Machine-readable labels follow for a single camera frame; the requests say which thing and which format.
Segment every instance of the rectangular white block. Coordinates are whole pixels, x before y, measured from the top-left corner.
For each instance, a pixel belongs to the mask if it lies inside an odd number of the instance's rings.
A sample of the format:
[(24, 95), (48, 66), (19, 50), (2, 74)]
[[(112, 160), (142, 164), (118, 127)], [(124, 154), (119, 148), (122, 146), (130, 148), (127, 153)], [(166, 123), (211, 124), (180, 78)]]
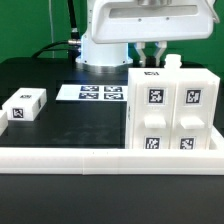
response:
[(208, 149), (219, 78), (207, 69), (180, 69), (171, 149)]
[(0, 136), (8, 127), (8, 119), (6, 111), (0, 110)]
[(2, 106), (8, 120), (33, 121), (47, 102), (46, 89), (20, 88)]
[(129, 69), (126, 148), (208, 149), (219, 82), (207, 69)]
[(176, 79), (164, 69), (129, 69), (125, 147), (168, 149)]

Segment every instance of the white plastic part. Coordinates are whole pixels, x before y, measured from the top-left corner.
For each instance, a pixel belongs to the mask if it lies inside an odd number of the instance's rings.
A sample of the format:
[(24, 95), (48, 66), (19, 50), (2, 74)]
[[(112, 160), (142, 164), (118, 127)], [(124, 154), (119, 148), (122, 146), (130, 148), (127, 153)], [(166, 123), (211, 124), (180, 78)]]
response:
[(165, 59), (165, 66), (164, 68), (166, 69), (179, 69), (182, 65), (181, 63), (181, 55), (178, 55), (178, 54), (168, 54), (166, 56), (166, 59)]
[(145, 43), (136, 43), (134, 46), (135, 46), (136, 52), (140, 56), (140, 65), (141, 65), (141, 67), (145, 67), (146, 55), (145, 55), (145, 53), (143, 51), (143, 49), (145, 49)]
[(214, 9), (214, 3), (216, 0), (205, 0), (205, 2), (207, 3), (207, 6), (209, 7), (212, 16), (213, 16), (213, 20), (215, 23), (220, 23), (220, 19), (218, 14), (216, 13), (215, 9)]
[(92, 41), (89, 30), (82, 37), (81, 52), (76, 62), (89, 66), (116, 67), (132, 63), (128, 57), (127, 44), (96, 44)]
[(178, 71), (170, 148), (208, 149), (220, 78), (207, 69)]
[(46, 89), (20, 88), (3, 105), (8, 120), (33, 121), (47, 102)]
[(0, 110), (0, 136), (7, 127), (8, 127), (7, 113), (4, 110)]
[(203, 129), (205, 128), (205, 123), (198, 117), (185, 117), (180, 121), (181, 126), (184, 129)]
[(208, 149), (219, 81), (207, 69), (129, 69), (125, 147)]
[(0, 148), (0, 173), (224, 175), (224, 139), (211, 150)]
[(163, 116), (147, 116), (144, 122), (146, 128), (166, 128), (166, 121)]
[(213, 31), (214, 2), (172, 0), (162, 7), (136, 0), (88, 0), (95, 43), (158, 42), (207, 38)]
[(163, 55), (167, 48), (167, 42), (166, 41), (160, 41), (156, 43), (156, 51), (153, 54), (153, 56), (156, 59), (156, 67), (159, 67), (160, 64), (160, 58)]
[(165, 69), (129, 69), (126, 148), (169, 148), (176, 91), (174, 75)]
[(165, 6), (169, 5), (172, 0), (137, 0), (138, 5), (140, 6), (151, 6), (151, 7), (158, 7), (158, 6)]

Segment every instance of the white cube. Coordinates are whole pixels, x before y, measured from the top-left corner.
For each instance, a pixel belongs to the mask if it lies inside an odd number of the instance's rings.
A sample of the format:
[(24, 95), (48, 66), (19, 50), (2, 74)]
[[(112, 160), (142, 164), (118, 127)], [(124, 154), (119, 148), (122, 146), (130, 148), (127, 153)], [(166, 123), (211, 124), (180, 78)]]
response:
[(8, 127), (7, 113), (4, 110), (0, 110), (0, 136), (7, 127)]
[(8, 120), (33, 121), (47, 102), (46, 89), (20, 88), (2, 106)]

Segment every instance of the small white block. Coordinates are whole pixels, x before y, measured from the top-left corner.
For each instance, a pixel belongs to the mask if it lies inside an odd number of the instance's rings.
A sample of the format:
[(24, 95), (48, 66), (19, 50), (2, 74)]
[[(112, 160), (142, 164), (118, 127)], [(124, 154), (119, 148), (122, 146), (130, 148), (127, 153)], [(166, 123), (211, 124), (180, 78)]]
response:
[(202, 129), (205, 123), (198, 117), (185, 117), (181, 119), (181, 125), (184, 129)]
[(6, 111), (0, 110), (0, 136), (8, 127), (7, 113)]
[(166, 128), (166, 121), (162, 116), (147, 116), (144, 121), (146, 128)]
[(33, 121), (47, 102), (46, 89), (20, 88), (2, 106), (8, 120)]

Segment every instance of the printed marker sheet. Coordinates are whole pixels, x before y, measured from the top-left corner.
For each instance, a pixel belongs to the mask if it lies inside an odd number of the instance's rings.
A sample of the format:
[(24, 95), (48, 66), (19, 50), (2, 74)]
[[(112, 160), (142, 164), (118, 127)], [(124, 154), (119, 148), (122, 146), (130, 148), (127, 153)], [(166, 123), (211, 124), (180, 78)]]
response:
[(127, 86), (62, 85), (60, 101), (127, 101)]

